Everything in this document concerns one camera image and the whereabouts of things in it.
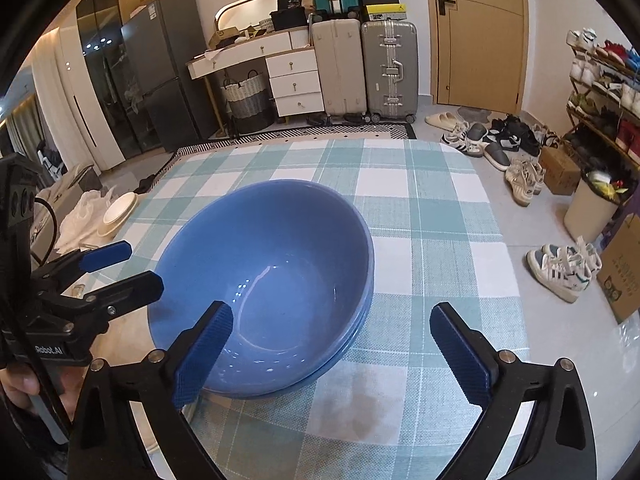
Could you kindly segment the person's left hand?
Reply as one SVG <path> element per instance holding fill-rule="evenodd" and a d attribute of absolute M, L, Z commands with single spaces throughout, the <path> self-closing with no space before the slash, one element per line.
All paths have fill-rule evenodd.
<path fill-rule="evenodd" d="M 85 372 L 82 368 L 63 367 L 58 371 L 62 392 L 60 401 L 70 419 L 74 419 Z M 36 412 L 32 396 L 39 396 L 40 383 L 25 363 L 12 363 L 1 371 L 1 385 L 8 399 L 18 408 Z"/>

